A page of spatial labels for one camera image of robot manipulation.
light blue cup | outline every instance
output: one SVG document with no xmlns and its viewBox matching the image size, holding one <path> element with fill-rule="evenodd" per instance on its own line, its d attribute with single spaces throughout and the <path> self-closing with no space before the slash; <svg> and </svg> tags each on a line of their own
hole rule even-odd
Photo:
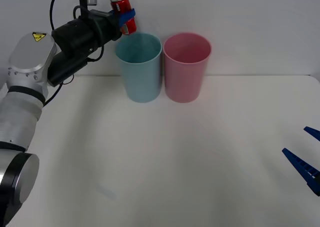
<svg viewBox="0 0 320 227">
<path fill-rule="evenodd" d="M 147 33 L 123 36 L 115 47 L 121 60 L 128 97 L 138 103 L 153 101 L 161 91 L 161 41 Z"/>
</svg>

yellow warning label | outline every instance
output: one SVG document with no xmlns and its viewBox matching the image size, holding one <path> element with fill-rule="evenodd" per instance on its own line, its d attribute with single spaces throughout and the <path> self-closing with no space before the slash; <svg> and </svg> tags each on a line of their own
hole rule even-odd
<svg viewBox="0 0 320 227">
<path fill-rule="evenodd" d="M 44 37 L 46 37 L 46 33 L 36 33 L 36 32 L 33 32 L 32 33 L 33 35 L 33 38 L 35 41 L 39 42 L 40 40 L 42 40 Z"/>
</svg>

cup rim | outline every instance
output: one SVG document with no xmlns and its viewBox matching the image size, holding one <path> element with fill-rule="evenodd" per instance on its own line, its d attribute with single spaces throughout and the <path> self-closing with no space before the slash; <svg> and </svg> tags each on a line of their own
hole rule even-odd
<svg viewBox="0 0 320 227">
<path fill-rule="evenodd" d="M 162 53 L 164 47 L 163 47 L 163 45 L 162 45 L 162 43 L 161 43 L 161 40 L 160 40 L 157 36 L 155 36 L 155 35 L 153 35 L 153 34 L 150 34 L 150 33 L 144 33 L 144 32 L 135 32 L 135 33 L 133 33 L 133 35 L 135 35 L 135 34 L 143 34 L 143 35 L 148 35 L 148 36 L 155 37 L 155 38 L 159 41 L 159 43 L 160 43 L 160 51 L 159 51 L 159 53 L 158 53 L 154 58 L 152 58 L 152 59 L 150 59 L 150 60 L 148 60 L 148 61 L 146 61 L 146 62 L 141 62 L 141 63 L 130 63 L 130 62 L 124 61 L 124 60 L 122 60 L 121 58 L 119 58 L 118 55 L 115 53 L 115 56 L 116 56 L 120 61 L 122 61 L 123 63 L 129 64 L 129 65 L 142 65 L 142 64 L 146 64 L 146 63 L 149 63 L 149 62 L 153 61 L 154 59 L 156 59 L 156 58 Z"/>
<path fill-rule="evenodd" d="M 171 57 L 167 54 L 166 49 L 165 49 L 165 46 L 166 46 L 167 41 L 170 40 L 172 37 L 179 36 L 179 35 L 184 35 L 184 34 L 195 35 L 195 36 L 201 37 L 201 38 L 203 38 L 203 39 L 209 44 L 209 46 L 210 46 L 210 53 L 208 54 L 208 56 L 207 56 L 205 59 L 200 60 L 200 61 L 198 61 L 198 62 L 185 63 L 185 62 L 177 61 L 177 60 L 171 58 Z M 172 61 L 174 61 L 174 62 L 176 62 L 176 63 L 178 63 L 178 64 L 183 64 L 183 65 L 196 65 L 196 64 L 200 64 L 200 63 L 202 63 L 202 62 L 205 62 L 206 60 L 208 60 L 208 59 L 210 58 L 210 56 L 211 56 L 211 54 L 212 54 L 212 44 L 210 43 L 210 41 L 209 41 L 206 37 L 203 37 L 202 35 L 200 35 L 200 34 L 198 34 L 198 33 L 194 33 L 194 32 L 179 32 L 179 33 L 176 33 L 176 34 L 171 35 L 169 38 L 167 38 L 167 39 L 165 40 L 165 42 L 163 43 L 163 53 L 164 53 L 164 55 L 165 55 L 167 58 L 169 58 L 170 60 L 172 60 Z"/>
</svg>

white wall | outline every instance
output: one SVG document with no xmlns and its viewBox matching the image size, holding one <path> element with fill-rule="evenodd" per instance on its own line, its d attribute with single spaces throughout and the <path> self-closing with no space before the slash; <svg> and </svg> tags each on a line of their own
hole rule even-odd
<svg viewBox="0 0 320 227">
<path fill-rule="evenodd" d="M 0 61 L 28 32 L 50 32 L 51 0 L 0 0 Z M 110 10 L 109 0 L 97 9 Z M 320 72 L 319 0 L 130 0 L 141 31 L 162 40 L 193 31 L 214 45 L 208 74 L 316 74 Z M 57 0 L 56 27 L 72 19 L 78 0 Z M 117 75 L 108 43 L 103 59 L 81 74 Z"/>
</svg>

black cable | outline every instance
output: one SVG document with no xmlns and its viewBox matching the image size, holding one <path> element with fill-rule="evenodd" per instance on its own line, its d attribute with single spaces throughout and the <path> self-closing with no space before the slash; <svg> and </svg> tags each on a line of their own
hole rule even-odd
<svg viewBox="0 0 320 227">
<path fill-rule="evenodd" d="M 56 97 L 56 95 L 59 93 L 59 91 L 61 90 L 61 88 L 62 88 L 63 85 L 64 85 L 63 83 L 59 84 L 58 89 L 57 89 L 57 90 L 54 92 L 54 94 L 44 103 L 43 107 L 45 107 L 47 104 L 49 104 L 49 103 Z"/>
<path fill-rule="evenodd" d="M 66 85 L 70 84 L 72 81 L 74 81 L 74 79 L 75 79 L 75 75 L 73 74 L 73 75 L 72 75 L 72 79 L 71 79 L 68 83 L 63 83 L 63 82 L 62 82 L 62 84 L 63 84 L 64 86 L 66 86 Z"/>
<path fill-rule="evenodd" d="M 51 29 L 54 31 L 55 27 L 54 27 L 54 22 L 53 22 L 53 10 L 54 10 L 54 4 L 55 4 L 55 0 L 51 0 L 51 4 L 50 4 L 50 11 L 49 11 L 49 16 L 50 16 L 50 25 L 51 25 Z M 59 91 L 61 90 L 62 86 L 68 85 L 70 84 L 75 78 L 75 75 L 72 75 L 72 79 L 70 82 L 68 83 L 61 83 L 59 84 L 58 89 L 54 92 L 54 94 L 44 103 L 43 107 L 45 107 L 47 104 L 49 104 L 55 97 L 56 95 L 59 93 Z"/>
<path fill-rule="evenodd" d="M 51 29 L 52 30 L 55 30 L 54 22 L 52 20 L 52 12 L 54 10 L 54 4 L 55 4 L 55 0 L 51 0 L 51 4 L 50 4 L 50 24 L 51 24 Z"/>
<path fill-rule="evenodd" d="M 81 5 L 77 5 L 77 6 L 74 7 L 74 9 L 73 9 L 73 18 L 74 18 L 74 19 L 77 18 L 77 17 L 76 17 L 77 9 L 81 9 L 81 10 L 87 12 L 88 14 L 90 14 L 90 11 L 89 11 L 87 8 L 85 8 L 85 7 L 81 6 Z M 101 46 L 101 53 L 100 53 L 99 57 L 96 58 L 96 59 L 94 59 L 94 58 L 89 58 L 89 57 L 86 58 L 86 61 L 87 61 L 87 62 L 97 62 L 97 61 L 101 60 L 101 58 L 102 58 L 102 56 L 104 55 L 104 52 L 105 52 L 105 46 L 104 46 L 104 43 L 103 43 L 104 35 L 102 34 L 102 30 L 101 30 L 99 24 L 97 23 L 97 21 L 96 21 L 95 19 L 92 19 L 92 20 L 94 21 L 94 23 L 95 23 L 95 25 L 96 25 L 96 28 L 98 29 L 98 32 L 99 32 L 99 38 L 100 38 L 100 43 L 99 43 L 99 45 Z"/>
</svg>

